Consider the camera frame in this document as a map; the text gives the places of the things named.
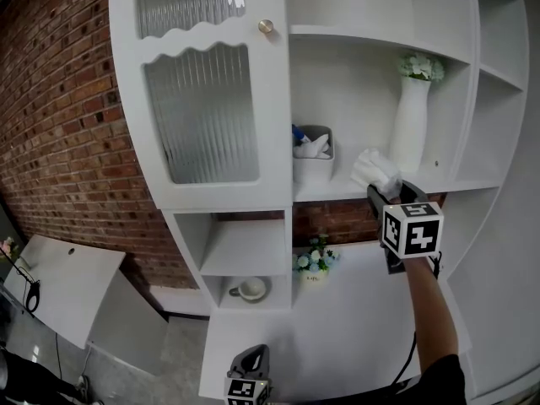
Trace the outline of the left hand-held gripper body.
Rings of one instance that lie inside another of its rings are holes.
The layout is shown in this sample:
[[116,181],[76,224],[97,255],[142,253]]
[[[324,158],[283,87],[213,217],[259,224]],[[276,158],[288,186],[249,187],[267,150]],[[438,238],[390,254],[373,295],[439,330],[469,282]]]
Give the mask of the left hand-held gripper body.
[[224,403],[228,405],[262,405],[270,397],[270,380],[227,377],[224,381]]

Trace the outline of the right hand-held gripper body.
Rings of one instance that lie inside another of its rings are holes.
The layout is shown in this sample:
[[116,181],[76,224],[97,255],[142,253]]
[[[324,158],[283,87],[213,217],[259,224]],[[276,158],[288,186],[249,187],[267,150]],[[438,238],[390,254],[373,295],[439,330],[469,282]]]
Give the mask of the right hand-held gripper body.
[[439,255],[444,215],[436,202],[384,204],[381,247],[389,273],[402,273],[402,262]]

